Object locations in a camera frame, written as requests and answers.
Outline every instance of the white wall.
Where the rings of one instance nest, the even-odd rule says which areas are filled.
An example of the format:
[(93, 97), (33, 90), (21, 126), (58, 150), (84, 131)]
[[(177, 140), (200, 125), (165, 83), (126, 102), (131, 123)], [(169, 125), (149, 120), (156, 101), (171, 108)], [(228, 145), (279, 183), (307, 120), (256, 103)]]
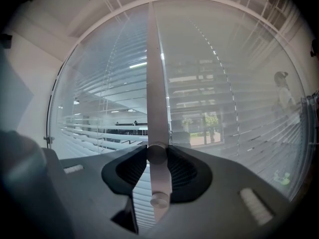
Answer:
[(62, 62), (17, 33), (9, 30), (6, 33), (13, 35), (11, 49), (5, 50), (8, 62), (33, 93), (16, 130), (46, 147), (43, 137), (46, 136), (49, 98)]
[(22, 4), (8, 27), (60, 61), (65, 60), (77, 40), (67, 36), (66, 27), (37, 0)]

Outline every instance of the glass window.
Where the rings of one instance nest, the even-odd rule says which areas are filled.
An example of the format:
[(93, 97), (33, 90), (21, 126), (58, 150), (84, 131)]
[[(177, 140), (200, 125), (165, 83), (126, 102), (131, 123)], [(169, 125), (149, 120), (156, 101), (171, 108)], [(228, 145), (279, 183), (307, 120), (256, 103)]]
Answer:
[[(216, 2), (154, 7), (172, 144), (239, 162), (290, 196), (304, 155), (304, 92), (275, 34)], [(277, 72), (288, 74), (275, 82)]]
[(65, 64), (50, 118), (60, 159), (147, 144), (147, 10), (140, 6), (103, 23)]

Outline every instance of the tree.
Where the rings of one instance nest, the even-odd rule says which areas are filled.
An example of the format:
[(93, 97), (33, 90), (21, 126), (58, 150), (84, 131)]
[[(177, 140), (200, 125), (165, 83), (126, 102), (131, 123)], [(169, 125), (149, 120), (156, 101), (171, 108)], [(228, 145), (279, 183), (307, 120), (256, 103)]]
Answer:
[(208, 130), (209, 130), (210, 142), (215, 142), (214, 135), (215, 135), (215, 127), (218, 125), (218, 117), (216, 115), (208, 116), (207, 114), (205, 114), (205, 121), (206, 121), (206, 126), (208, 127)]

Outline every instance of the ceiling light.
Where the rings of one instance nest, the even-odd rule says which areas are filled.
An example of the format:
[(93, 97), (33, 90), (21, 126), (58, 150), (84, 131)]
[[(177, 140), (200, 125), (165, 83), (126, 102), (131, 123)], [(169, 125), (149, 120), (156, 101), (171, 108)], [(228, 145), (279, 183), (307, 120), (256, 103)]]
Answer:
[(130, 68), (135, 68), (135, 67), (139, 67), (139, 66), (144, 66), (146, 65), (147, 62), (144, 62), (144, 63), (141, 63), (141, 64), (137, 64), (137, 65), (133, 65), (133, 66), (130, 66)]

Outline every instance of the green object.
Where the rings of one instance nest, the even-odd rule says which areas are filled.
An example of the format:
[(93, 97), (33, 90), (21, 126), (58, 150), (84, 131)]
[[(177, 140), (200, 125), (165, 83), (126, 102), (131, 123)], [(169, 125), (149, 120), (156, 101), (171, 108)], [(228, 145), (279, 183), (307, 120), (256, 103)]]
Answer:
[(218, 125), (218, 118), (216, 115), (208, 116), (207, 114), (205, 114), (205, 121), (207, 126)]
[(285, 173), (284, 177), (280, 177), (278, 175), (278, 170), (274, 173), (274, 181), (280, 183), (281, 185), (288, 185), (290, 183), (289, 180), (290, 173)]

